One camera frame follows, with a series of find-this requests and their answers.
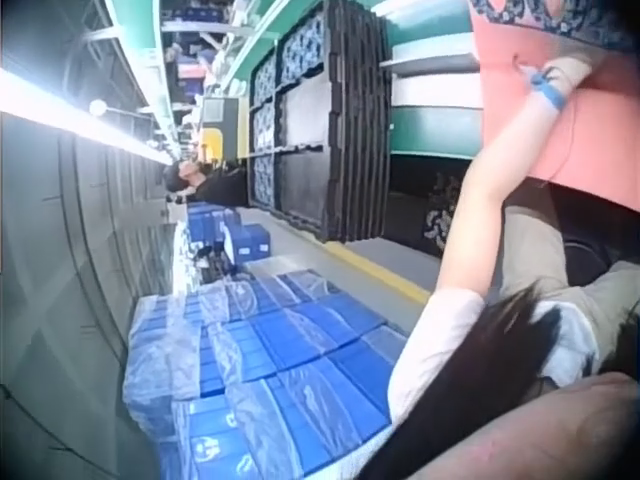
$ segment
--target yellow floor line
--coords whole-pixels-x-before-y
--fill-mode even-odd
[[[424,305],[431,296],[431,292],[407,280],[406,278],[393,273],[391,270],[372,262],[368,258],[358,255],[341,243],[329,242],[321,245],[333,256],[338,257],[343,262],[348,263],[352,267],[357,268],[365,274],[379,280],[389,288],[397,291],[400,295],[404,295],[416,303]]]

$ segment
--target blue wristband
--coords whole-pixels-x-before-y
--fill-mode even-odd
[[[542,93],[558,111],[562,111],[567,104],[567,99],[557,88],[549,84],[542,73],[534,73],[530,81],[531,86],[536,92]]]

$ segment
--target beige pants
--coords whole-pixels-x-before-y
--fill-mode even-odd
[[[630,262],[617,262],[586,287],[569,287],[551,194],[535,180],[507,202],[502,262],[501,297],[537,282],[545,300],[576,305],[593,325],[601,359],[615,348],[620,324],[640,300],[640,266]]]

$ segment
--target fluorescent light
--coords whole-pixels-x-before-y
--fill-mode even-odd
[[[79,110],[61,98],[0,69],[0,111],[32,122],[59,128],[104,145],[116,147],[154,162],[169,165],[171,157]]]
[[[101,117],[107,113],[107,110],[109,110],[109,107],[104,100],[97,99],[89,104],[89,113],[94,117]]]

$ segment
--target stack of blue boxes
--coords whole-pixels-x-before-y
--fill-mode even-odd
[[[140,300],[124,400],[164,478],[298,479],[389,425],[405,338],[313,271]]]
[[[222,245],[232,265],[271,256],[269,232],[258,224],[243,225],[231,209],[206,203],[189,204],[189,235],[192,244]]]

